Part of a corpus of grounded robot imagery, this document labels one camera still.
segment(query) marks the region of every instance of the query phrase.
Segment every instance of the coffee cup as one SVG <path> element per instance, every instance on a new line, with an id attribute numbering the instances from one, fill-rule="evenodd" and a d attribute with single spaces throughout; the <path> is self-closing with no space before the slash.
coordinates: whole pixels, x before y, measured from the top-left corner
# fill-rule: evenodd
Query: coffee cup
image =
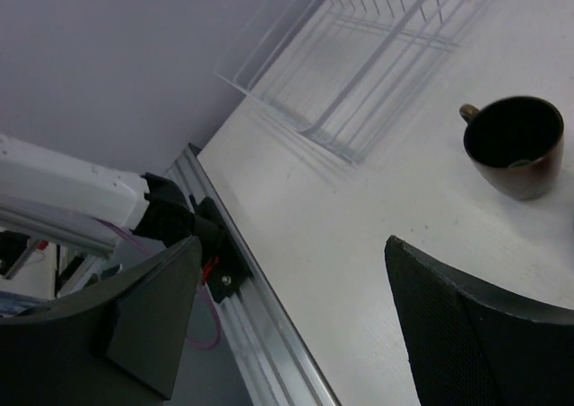
<path id="1" fill-rule="evenodd" d="M 516 200 L 550 191 L 564 146 L 564 121 L 554 105 L 519 96 L 482 109 L 465 104 L 459 113 L 467 123 L 466 153 L 492 186 Z"/>

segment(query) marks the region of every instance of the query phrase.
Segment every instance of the mug rim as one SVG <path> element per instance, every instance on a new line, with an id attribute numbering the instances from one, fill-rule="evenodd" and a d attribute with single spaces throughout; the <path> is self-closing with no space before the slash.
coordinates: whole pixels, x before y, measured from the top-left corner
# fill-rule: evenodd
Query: mug rim
<path id="1" fill-rule="evenodd" d="M 523 166 L 516 166 L 516 167 L 493 167 L 493 166 L 489 166 L 488 164 L 484 164 L 483 162 L 480 162 L 479 160 L 477 160 L 468 150 L 468 148 L 466 147 L 466 139 L 467 136 L 469 134 L 469 130 L 472 128 L 473 123 L 475 122 L 476 118 L 478 118 L 482 112 L 484 110 L 486 110 L 487 108 L 491 108 L 492 106 L 495 106 L 497 104 L 500 104 L 502 102 L 506 102 L 506 101 L 512 101 L 512 100 L 516 100 L 516 99 L 530 99 L 530 100 L 534 100 L 534 101 L 538 101 L 542 104 L 545 104 L 546 106 L 550 107 L 553 111 L 554 111 L 554 115 L 555 117 L 558 119 L 559 125 L 560 125 L 560 132 L 558 134 L 558 138 L 556 139 L 556 142 L 554 143 L 554 145 L 541 157 L 538 157 L 536 160 L 532 160 L 530 161 L 528 164 L 525 164 Z M 463 146 L 465 146 L 465 152 L 466 155 L 468 155 L 468 157 L 475 162 L 476 164 L 479 164 L 480 166 L 483 166 L 485 168 L 490 168 L 490 169 L 494 169 L 494 170 L 520 170 L 521 168 L 529 168 L 531 166 L 533 166 L 534 164 L 542 161 L 544 158 L 546 158 L 550 153 L 552 153 L 556 147 L 561 143 L 562 138 L 564 137 L 564 118 L 562 117 L 562 114 L 560 113 L 560 111 L 556 108 L 556 106 L 554 106 L 550 101 L 546 100 L 546 99 L 541 99 L 539 97 L 533 97 L 531 95 L 513 95 L 510 97 L 504 97 L 502 99 L 496 99 L 494 100 L 492 103 L 487 104 L 486 106 L 484 106 L 483 108 L 481 108 L 478 113 L 476 114 L 476 116 L 473 118 L 473 120 L 471 121 L 470 124 L 468 124 L 466 126 L 465 129 L 465 134 L 463 136 Z"/>

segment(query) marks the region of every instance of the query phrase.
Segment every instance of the mug handle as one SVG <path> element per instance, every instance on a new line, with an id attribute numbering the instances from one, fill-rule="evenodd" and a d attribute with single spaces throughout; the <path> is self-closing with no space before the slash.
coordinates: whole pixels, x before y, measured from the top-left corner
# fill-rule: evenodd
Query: mug handle
<path id="1" fill-rule="evenodd" d="M 472 104 L 463 104 L 458 110 L 460 116 L 469 125 L 471 124 L 471 122 L 473 122 L 473 119 L 476 117 L 476 115 L 478 115 L 478 112 L 480 112 L 480 110 L 475 106 L 473 106 Z"/>

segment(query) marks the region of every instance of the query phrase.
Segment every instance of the wire basket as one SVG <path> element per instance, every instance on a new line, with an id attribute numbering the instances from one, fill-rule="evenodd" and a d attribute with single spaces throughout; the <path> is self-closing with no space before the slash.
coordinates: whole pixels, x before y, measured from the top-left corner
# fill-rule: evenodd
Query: wire basket
<path id="1" fill-rule="evenodd" d="M 311 141 L 360 161 L 484 1 L 267 0 L 215 73 Z"/>

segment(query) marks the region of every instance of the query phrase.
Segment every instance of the pink wire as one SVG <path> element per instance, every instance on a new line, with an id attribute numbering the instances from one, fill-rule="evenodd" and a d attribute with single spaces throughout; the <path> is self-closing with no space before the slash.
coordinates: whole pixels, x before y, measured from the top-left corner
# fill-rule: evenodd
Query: pink wire
<path id="1" fill-rule="evenodd" d="M 110 222 L 107 222 L 106 220 L 96 220 L 96 221 L 111 229 L 114 233 L 123 238 L 126 242 L 129 242 L 131 245 L 142 251 L 145 255 L 147 256 L 155 255 L 155 253 L 150 248 L 145 246 L 139 240 L 135 239 L 131 234 L 126 233 L 120 227 Z M 215 346 L 217 346 L 217 344 L 222 339 L 222 321 L 217 315 L 217 309 L 215 308 L 215 305 L 213 304 L 211 297 L 205 291 L 205 288 L 198 287 L 197 292 L 199 293 L 199 297 L 201 297 L 201 299 L 207 305 L 207 308 L 209 309 L 209 312 L 212 315 L 213 321 L 215 322 L 215 338 L 212 341 L 201 342 L 201 341 L 194 341 L 191 337 L 186 335 L 186 339 L 189 342 L 189 344 L 194 348 L 197 348 L 199 350 L 212 350 L 213 348 L 215 348 Z"/>

